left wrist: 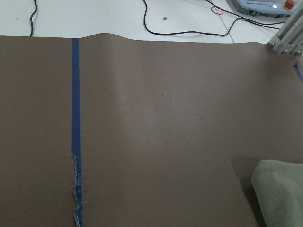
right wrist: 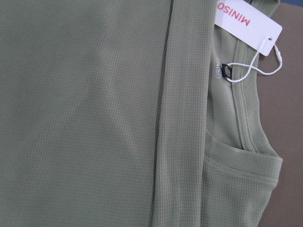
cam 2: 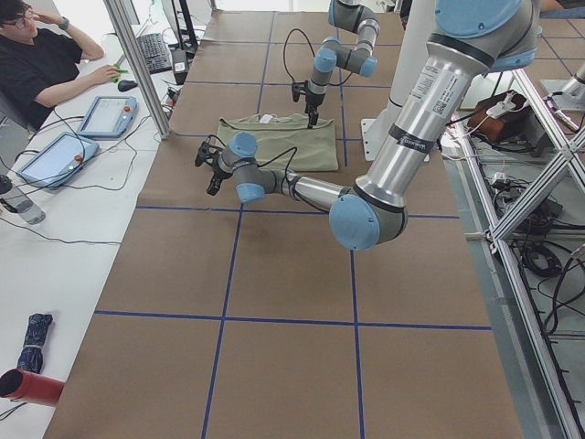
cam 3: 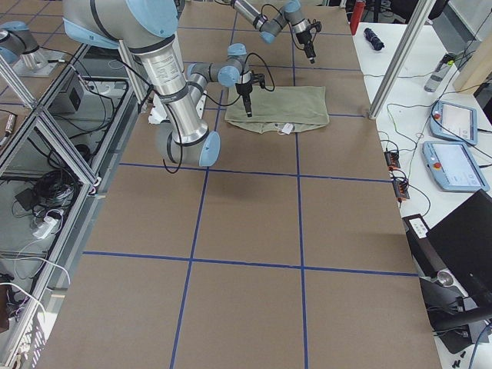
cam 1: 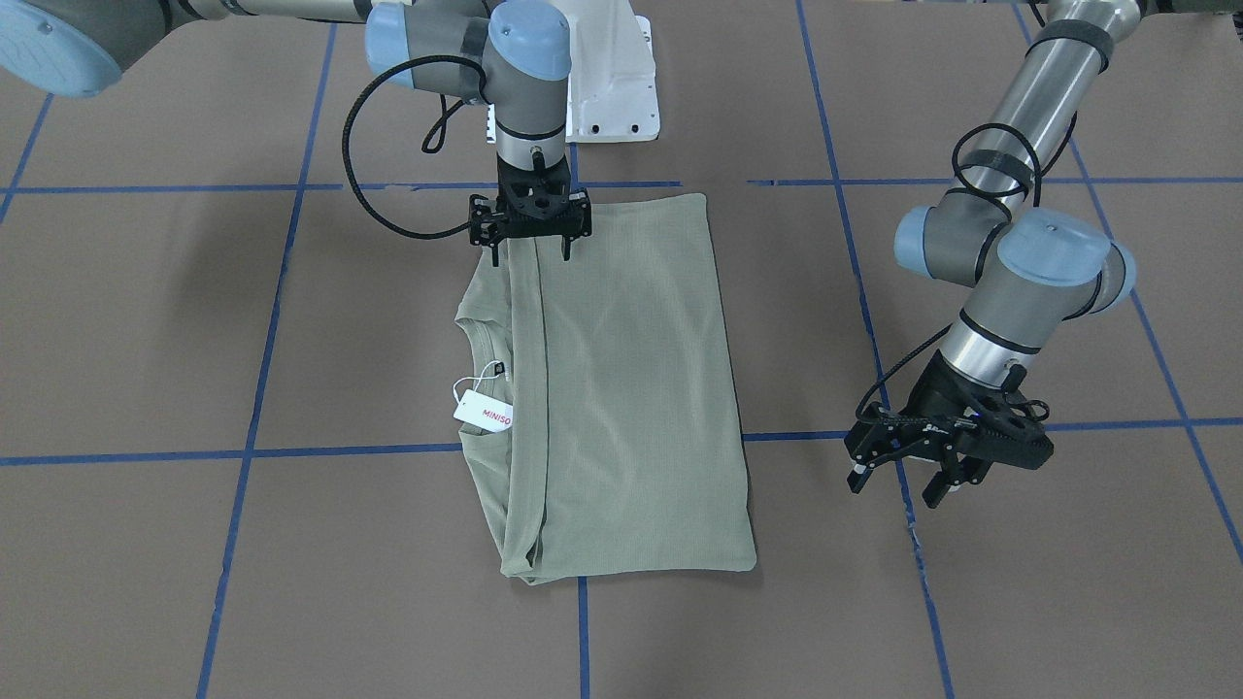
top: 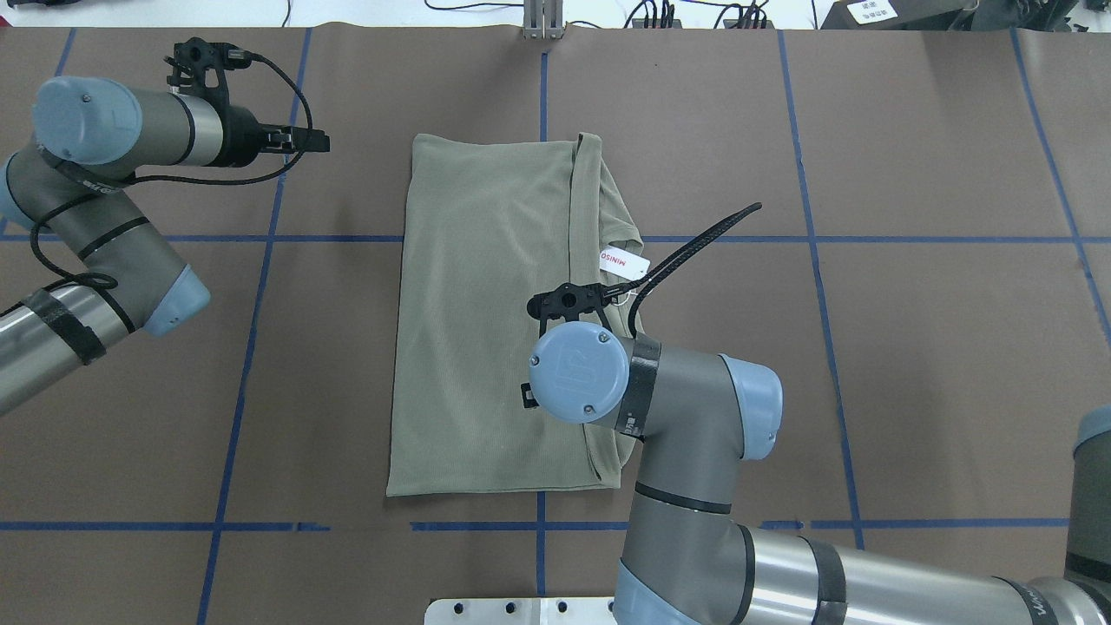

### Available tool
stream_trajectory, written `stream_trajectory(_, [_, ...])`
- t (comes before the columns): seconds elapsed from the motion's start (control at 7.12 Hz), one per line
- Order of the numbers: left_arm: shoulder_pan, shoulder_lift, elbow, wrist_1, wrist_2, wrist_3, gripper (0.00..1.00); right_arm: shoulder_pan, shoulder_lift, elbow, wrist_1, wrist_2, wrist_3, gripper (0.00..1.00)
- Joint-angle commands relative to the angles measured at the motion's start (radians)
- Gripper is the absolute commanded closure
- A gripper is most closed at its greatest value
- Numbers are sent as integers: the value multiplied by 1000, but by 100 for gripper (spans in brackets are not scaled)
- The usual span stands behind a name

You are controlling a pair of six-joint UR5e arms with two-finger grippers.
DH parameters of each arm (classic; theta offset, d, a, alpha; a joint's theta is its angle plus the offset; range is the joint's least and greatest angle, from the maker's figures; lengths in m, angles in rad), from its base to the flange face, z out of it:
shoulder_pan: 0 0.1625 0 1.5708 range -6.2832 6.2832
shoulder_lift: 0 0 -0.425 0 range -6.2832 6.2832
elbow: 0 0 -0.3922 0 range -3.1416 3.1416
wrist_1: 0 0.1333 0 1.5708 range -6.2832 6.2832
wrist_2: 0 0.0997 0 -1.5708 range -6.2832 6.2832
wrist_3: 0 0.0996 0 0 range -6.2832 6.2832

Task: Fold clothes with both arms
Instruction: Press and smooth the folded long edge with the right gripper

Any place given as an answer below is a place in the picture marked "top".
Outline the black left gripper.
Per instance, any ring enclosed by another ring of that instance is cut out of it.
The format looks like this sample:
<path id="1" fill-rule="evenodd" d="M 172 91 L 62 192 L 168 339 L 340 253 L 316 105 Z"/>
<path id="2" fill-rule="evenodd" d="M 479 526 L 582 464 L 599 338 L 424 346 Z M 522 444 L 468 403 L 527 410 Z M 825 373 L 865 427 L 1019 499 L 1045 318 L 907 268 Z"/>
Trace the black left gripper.
<path id="1" fill-rule="evenodd" d="M 331 151 L 331 138 L 326 131 L 260 123 L 247 109 L 227 109 L 221 123 L 223 139 L 217 155 L 218 168 L 247 167 L 261 154 L 298 155 Z"/>

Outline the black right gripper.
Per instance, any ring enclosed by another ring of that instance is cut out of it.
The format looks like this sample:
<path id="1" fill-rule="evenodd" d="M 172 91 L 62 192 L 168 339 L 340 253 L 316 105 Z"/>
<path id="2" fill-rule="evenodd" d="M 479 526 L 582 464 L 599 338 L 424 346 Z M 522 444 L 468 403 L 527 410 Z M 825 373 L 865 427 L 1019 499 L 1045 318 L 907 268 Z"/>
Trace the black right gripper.
<path id="1" fill-rule="evenodd" d="M 520 394 L 523 400 L 523 409 L 536 409 L 536 395 L 533 395 L 531 384 L 520 384 Z"/>

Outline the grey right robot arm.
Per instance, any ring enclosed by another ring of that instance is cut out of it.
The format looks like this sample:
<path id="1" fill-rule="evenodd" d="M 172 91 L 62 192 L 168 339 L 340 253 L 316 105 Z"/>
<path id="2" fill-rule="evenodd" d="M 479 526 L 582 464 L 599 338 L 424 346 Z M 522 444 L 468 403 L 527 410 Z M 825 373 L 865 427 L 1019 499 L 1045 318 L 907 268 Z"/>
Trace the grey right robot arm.
<path id="1" fill-rule="evenodd" d="M 620 624 L 1107 624 L 1108 347 L 837 323 L 805 414 L 765 357 L 570 323 L 556 419 L 639 442 Z"/>

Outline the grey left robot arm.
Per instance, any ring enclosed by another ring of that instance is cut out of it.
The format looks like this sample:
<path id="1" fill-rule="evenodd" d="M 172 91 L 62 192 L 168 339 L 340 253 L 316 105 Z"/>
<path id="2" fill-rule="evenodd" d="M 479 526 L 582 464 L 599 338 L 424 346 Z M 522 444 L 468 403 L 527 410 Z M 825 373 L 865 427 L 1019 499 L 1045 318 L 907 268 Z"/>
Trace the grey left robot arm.
<path id="1" fill-rule="evenodd" d="M 261 153 L 326 153 L 316 127 L 261 124 L 198 91 L 56 75 L 38 90 L 33 135 L 3 163 L 3 214 L 28 230 L 58 280 L 3 313 L 3 412 L 143 329 L 181 326 L 210 293 L 127 196 L 141 167 L 246 167 Z"/>

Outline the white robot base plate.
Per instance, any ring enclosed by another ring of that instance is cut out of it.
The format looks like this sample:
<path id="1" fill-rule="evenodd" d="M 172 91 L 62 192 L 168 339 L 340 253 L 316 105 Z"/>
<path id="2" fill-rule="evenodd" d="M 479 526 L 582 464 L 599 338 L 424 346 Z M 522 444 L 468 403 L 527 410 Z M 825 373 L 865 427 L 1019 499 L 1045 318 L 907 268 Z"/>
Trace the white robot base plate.
<path id="1" fill-rule="evenodd" d="M 424 612 L 424 624 L 654 624 L 619 616 L 610 596 L 442 598 Z"/>

